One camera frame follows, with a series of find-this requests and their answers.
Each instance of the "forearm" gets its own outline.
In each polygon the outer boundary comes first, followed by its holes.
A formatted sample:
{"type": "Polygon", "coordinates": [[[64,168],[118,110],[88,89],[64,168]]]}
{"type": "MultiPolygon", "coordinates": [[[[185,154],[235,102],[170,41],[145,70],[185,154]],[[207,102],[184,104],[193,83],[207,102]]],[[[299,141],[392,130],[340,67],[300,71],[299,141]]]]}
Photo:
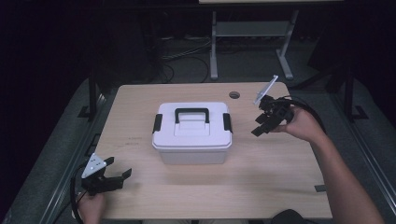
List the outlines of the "forearm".
{"type": "Polygon", "coordinates": [[[373,201],[347,168],[332,141],[323,136],[311,145],[318,156],[335,223],[384,223],[373,201]]]}
{"type": "Polygon", "coordinates": [[[103,193],[94,196],[85,194],[78,203],[78,210],[84,224],[99,224],[105,211],[106,199],[103,193]]]}

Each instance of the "white plastic box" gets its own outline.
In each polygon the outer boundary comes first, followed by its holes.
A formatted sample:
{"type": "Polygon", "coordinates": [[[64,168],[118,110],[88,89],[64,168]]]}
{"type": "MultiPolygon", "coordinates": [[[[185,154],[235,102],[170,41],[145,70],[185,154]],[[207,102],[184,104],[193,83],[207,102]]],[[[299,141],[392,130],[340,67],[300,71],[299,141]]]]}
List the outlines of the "white plastic box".
{"type": "Polygon", "coordinates": [[[152,145],[165,164],[224,163],[233,130],[222,102],[165,103],[155,119],[152,145]]]}

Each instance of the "table leg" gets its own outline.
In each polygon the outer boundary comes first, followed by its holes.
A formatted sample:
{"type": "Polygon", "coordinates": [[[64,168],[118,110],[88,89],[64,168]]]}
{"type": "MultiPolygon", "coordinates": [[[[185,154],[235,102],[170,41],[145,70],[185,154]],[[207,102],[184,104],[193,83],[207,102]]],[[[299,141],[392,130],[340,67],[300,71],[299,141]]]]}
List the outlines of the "table leg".
{"type": "Polygon", "coordinates": [[[216,11],[214,11],[212,19],[212,50],[210,52],[210,78],[216,80],[218,77],[218,61],[216,58],[216,11]]]}
{"type": "Polygon", "coordinates": [[[298,16],[299,10],[294,10],[293,14],[291,15],[290,18],[290,23],[288,27],[288,31],[286,32],[285,35],[285,42],[283,43],[283,46],[281,49],[276,50],[276,56],[279,59],[280,65],[282,66],[283,73],[285,74],[286,79],[293,79],[293,74],[290,71],[290,67],[288,64],[288,61],[286,60],[286,50],[288,49],[289,42],[291,39],[291,35],[293,34],[295,22],[297,21],[297,16],[298,16]]]}

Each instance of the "round hole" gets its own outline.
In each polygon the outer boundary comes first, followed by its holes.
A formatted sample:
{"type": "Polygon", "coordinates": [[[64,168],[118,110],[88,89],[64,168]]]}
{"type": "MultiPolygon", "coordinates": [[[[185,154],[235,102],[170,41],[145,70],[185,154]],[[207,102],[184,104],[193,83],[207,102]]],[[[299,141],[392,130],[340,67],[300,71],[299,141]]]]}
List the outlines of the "round hole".
{"type": "Polygon", "coordinates": [[[230,92],[229,96],[233,99],[238,99],[241,96],[241,94],[239,94],[239,92],[237,91],[232,91],[230,92]]]}

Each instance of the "box lid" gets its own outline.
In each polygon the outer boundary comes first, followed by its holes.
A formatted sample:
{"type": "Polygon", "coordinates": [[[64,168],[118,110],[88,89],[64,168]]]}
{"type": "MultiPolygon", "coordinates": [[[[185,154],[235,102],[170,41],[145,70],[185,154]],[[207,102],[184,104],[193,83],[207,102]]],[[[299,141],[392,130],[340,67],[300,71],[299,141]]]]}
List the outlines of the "box lid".
{"type": "Polygon", "coordinates": [[[225,151],[231,143],[231,118],[223,102],[160,105],[152,138],[156,149],[225,151]]]}

